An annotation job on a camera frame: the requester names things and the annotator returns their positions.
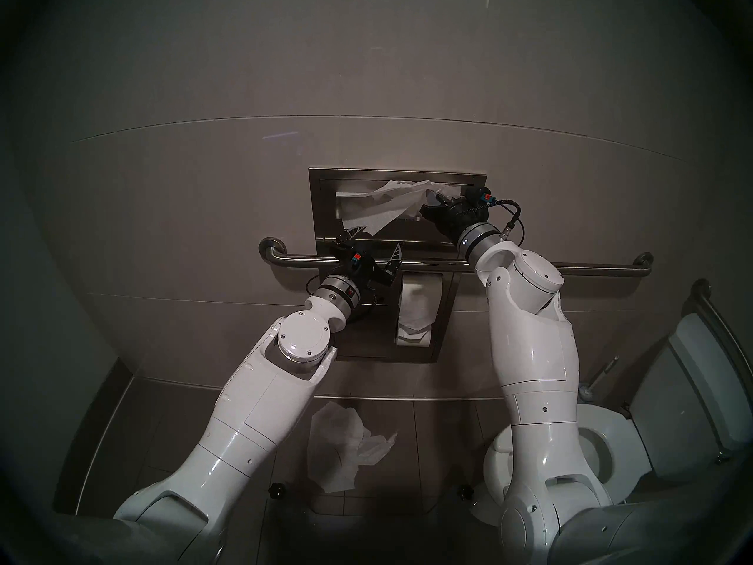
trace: wall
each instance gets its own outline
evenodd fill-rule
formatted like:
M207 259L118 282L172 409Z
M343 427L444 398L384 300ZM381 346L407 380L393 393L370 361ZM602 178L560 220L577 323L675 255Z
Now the wall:
M137 374L211 386L305 298L256 246L315 250L309 166L484 172L552 261L653 252L637 288L563 293L582 374L628 368L679 317L746 89L687 0L56 0L5 79L79 299ZM494 392L486 309L464 279L441 362L338 362L322 392Z
M23 197L0 109L0 462L37 515L117 359L55 265Z

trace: stainless steel grab bar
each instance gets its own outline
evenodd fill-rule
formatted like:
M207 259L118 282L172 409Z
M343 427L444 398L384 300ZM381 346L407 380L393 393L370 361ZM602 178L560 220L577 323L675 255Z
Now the stainless steel grab bar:
M753 369L750 359L745 355L737 336L732 332L729 324L711 302L711 283L705 279L696 280L691 287L691 303L693 310L706 323L706 326L716 336L721 347L727 353L732 366L737 371L749 401L753 405Z
M270 265L288 269L319 269L336 267L337 260L329 255L290 255L285 244L274 237L262 239L259 243L261 258ZM385 265L387 259L377 259L379 265ZM587 263L554 263L562 275L582 277L646 277L651 273L654 256L641 253L632 265L598 265ZM460 260L445 259L404 259L402 271L410 273L473 273L473 267Z

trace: paper towel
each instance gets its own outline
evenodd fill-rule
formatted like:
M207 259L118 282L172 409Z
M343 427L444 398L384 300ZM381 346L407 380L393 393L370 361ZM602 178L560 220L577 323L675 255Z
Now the paper towel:
M388 223L406 216L418 216L421 206L432 202L430 191L447 197L460 196L460 186L423 182L395 182L390 180L373 192L336 192L343 228L365 226L366 232L376 234Z
M398 346L429 346L441 299L441 275L403 273L398 335L394 340Z
M359 466L379 462L392 449L396 436L371 435L355 409L330 401L311 417L306 453L309 478L326 493L352 490Z

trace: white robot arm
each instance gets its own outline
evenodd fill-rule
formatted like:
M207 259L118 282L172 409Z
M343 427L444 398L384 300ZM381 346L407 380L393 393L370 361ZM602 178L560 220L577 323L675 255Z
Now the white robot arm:
M251 474L295 427L334 361L331 335L345 328L370 281L389 285L394 279L399 246L380 269L354 241L362 228L338 239L333 253L340 266L306 299L307 309L274 322L227 381L204 435L178 471L117 510L115 518L166 541L165 559L217 560L230 510Z
M492 361L515 457L510 486L498 495L504 555L512 564L543 564L570 518L612 504L578 441L578 351L559 306L563 279L542 256L507 240L519 217L516 203L497 201L486 188L437 199L439 206L424 206L422 215L457 243L487 290ZM488 208L499 204L517 209L503 232L487 222ZM494 445L509 443L497 438Z

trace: floor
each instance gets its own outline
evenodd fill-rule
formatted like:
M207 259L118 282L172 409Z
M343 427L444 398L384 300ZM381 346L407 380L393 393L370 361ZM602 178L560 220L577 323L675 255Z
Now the floor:
M99 447L78 514L110 518L131 493L174 472L203 434L218 393L135 378ZM272 538L284 538L281 523L303 513L332 538L343 528L355 534L355 523L390 535L404 530L408 517L414 523L447 522L437 514L454 506L458 485L481 482L489 443L509 424L500 400L336 401L355 408L374 435L398 435L377 465L360 467L354 490L324 494L306 476L306 445L311 416L327 402L314 399L276 454L254 473L230 518L222 564L257 563L258 554L259 563L281 562L269 548ZM273 482L285 484L284 503L269 498ZM475 526L463 521L453 529Z

